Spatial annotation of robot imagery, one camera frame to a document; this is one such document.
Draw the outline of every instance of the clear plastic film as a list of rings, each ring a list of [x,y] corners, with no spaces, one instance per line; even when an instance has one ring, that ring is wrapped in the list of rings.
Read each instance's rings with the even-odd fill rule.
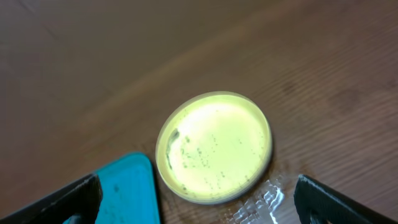
[[[225,224],[300,223],[294,206],[298,175],[277,174],[262,181],[246,200],[240,200],[220,218]]]

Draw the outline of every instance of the brown wooden surface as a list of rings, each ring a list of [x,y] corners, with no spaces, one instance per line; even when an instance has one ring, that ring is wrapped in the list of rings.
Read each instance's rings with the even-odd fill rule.
[[[127,152],[154,161],[178,105],[227,90],[269,119],[267,174],[310,174],[398,220],[397,1],[3,0],[0,72],[1,217]],[[164,223],[236,210],[157,180]],[[282,217],[297,223],[292,205]]]

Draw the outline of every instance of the yellow agar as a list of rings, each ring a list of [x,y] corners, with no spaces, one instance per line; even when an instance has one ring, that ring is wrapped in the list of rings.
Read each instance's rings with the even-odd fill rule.
[[[177,195],[221,203],[246,191],[271,158],[271,131],[261,110],[230,92],[197,96],[164,124],[158,141],[159,172]]]

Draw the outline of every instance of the petri dish rim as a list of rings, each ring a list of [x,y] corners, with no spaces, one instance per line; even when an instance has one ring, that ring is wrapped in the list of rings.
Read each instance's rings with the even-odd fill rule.
[[[261,115],[263,117],[263,126],[264,129],[266,130],[264,135],[267,135],[267,139],[268,141],[265,144],[264,147],[264,151],[266,152],[266,156],[264,158],[264,161],[262,162],[261,166],[258,167],[257,171],[255,171],[255,173],[257,174],[256,176],[254,176],[251,180],[250,183],[247,184],[244,188],[239,189],[239,191],[235,191],[234,193],[230,194],[227,197],[222,197],[222,198],[215,198],[215,199],[208,199],[208,198],[194,198],[192,196],[187,196],[185,195],[181,190],[178,190],[177,188],[172,186],[171,180],[169,180],[168,178],[166,178],[166,176],[164,175],[164,171],[161,170],[161,168],[159,167],[159,143],[161,138],[163,137],[163,134],[165,132],[165,130],[169,127],[169,124],[171,122],[171,120],[174,119],[174,117],[176,117],[176,115],[178,115],[182,110],[184,110],[187,106],[191,105],[192,103],[198,101],[198,100],[202,100],[204,98],[208,98],[208,97],[212,97],[212,96],[222,96],[222,95],[228,95],[228,96],[235,96],[238,97],[242,100],[245,100],[247,102],[249,102],[250,104],[252,104],[251,106],[257,110],[259,110],[261,112]],[[156,165],[159,171],[159,174],[162,178],[162,180],[165,182],[166,186],[175,194],[177,194],[179,197],[188,200],[190,202],[193,203],[199,203],[199,204],[203,204],[203,205],[214,205],[214,204],[219,204],[219,203],[224,203],[230,200],[233,200],[237,197],[239,197],[240,195],[244,194],[245,192],[247,192],[262,176],[262,174],[264,173],[264,171],[267,169],[270,161],[272,158],[272,134],[271,134],[271,129],[268,123],[268,120],[266,119],[264,113],[259,109],[259,107],[253,102],[251,101],[249,98],[240,95],[238,93],[233,93],[230,91],[212,91],[212,92],[208,92],[208,93],[204,93],[198,96],[195,96],[189,100],[187,100],[186,102],[184,102],[182,105],[180,105],[176,110],[174,110],[174,112],[167,118],[166,122],[164,123],[164,125],[162,126],[159,136],[157,138],[157,142],[156,142],[156,150],[155,150],[155,160],[156,160]]]

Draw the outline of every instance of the black object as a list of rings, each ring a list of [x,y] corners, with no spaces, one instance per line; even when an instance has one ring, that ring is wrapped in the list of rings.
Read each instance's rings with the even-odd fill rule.
[[[299,175],[294,204],[302,224],[397,224],[306,175]]]
[[[87,175],[53,194],[0,220],[0,224],[94,224],[102,201],[100,179]]]

